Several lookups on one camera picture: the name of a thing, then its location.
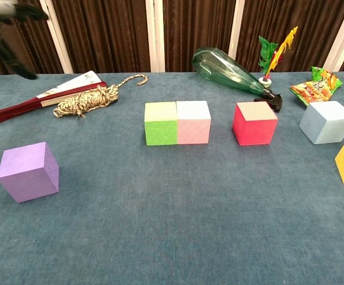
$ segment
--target blue tablecloth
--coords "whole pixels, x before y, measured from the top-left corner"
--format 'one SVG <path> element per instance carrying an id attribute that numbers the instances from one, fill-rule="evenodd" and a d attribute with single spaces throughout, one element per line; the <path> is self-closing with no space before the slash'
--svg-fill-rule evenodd
<path id="1" fill-rule="evenodd" d="M 337 74 L 332 100 L 344 105 Z M 0 109 L 76 76 L 0 76 Z M 310 73 L 272 74 L 278 127 L 270 145 L 250 147 L 231 123 L 235 103 L 255 96 L 195 73 L 148 76 L 85 119 L 56 118 L 52 106 L 0 124 L 0 161 L 6 149 L 46 141 L 60 165 L 58 194 L 17 204 L 0 185 L 0 285 L 344 284 L 334 162 L 344 140 L 313 145 L 289 90 Z M 145 145 L 145 102 L 173 100 L 208 101 L 208 145 Z"/>

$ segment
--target snack bag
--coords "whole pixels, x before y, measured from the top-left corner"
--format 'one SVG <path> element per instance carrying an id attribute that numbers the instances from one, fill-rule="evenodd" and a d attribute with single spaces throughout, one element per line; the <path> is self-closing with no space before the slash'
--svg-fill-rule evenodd
<path id="1" fill-rule="evenodd" d="M 332 96 L 330 87 L 325 81 L 307 81 L 291 86 L 290 89 L 306 106 L 311 102 L 329 101 Z"/>
<path id="2" fill-rule="evenodd" d="M 325 81 L 330 88 L 332 94 L 340 87 L 342 81 L 332 72 L 327 71 L 324 68 L 312 66 L 312 80 Z"/>

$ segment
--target rope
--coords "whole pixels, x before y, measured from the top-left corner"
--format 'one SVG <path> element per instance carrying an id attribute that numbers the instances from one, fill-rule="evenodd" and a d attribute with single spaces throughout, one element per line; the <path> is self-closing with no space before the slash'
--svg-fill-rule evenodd
<path id="1" fill-rule="evenodd" d="M 119 88 L 126 82 L 137 78 L 144 78 L 143 81 L 137 83 L 138 86 L 145 84 L 148 81 L 148 77 L 144 74 L 137 74 L 130 76 L 123 80 L 118 85 L 111 85 L 110 87 L 97 86 L 95 89 L 87 90 L 76 94 L 61 101 L 57 108 L 53 110 L 53 114 L 57 118 L 61 118 L 65 115 L 78 115 L 80 118 L 85 118 L 84 113 L 96 110 L 101 107 L 107 107 L 109 104 L 118 101 Z"/>

